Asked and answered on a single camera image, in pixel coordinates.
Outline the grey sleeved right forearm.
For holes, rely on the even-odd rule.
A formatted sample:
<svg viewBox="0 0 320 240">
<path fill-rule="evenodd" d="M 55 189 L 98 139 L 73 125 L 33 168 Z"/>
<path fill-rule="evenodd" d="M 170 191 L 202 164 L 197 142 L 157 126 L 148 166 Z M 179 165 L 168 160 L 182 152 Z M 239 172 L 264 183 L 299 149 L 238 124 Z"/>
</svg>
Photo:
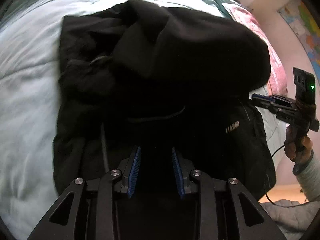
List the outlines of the grey sleeved right forearm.
<svg viewBox="0 0 320 240">
<path fill-rule="evenodd" d="M 310 158 L 303 164 L 295 164 L 296 176 L 308 201 L 319 201 L 319 160 L 311 150 Z"/>
</svg>

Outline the person's right hand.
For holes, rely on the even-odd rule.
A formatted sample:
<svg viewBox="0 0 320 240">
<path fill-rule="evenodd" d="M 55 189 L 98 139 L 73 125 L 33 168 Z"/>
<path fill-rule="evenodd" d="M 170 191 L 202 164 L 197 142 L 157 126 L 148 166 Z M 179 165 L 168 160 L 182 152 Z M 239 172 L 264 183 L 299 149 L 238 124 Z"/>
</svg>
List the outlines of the person's right hand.
<svg viewBox="0 0 320 240">
<path fill-rule="evenodd" d="M 311 139 L 307 136 L 302 137 L 302 145 L 305 147 L 304 151 L 298 152 L 295 145 L 295 136 L 293 134 L 293 129 L 289 125 L 286 129 L 286 140 L 285 140 L 285 155 L 296 164 L 306 163 L 312 152 L 313 143 Z"/>
</svg>

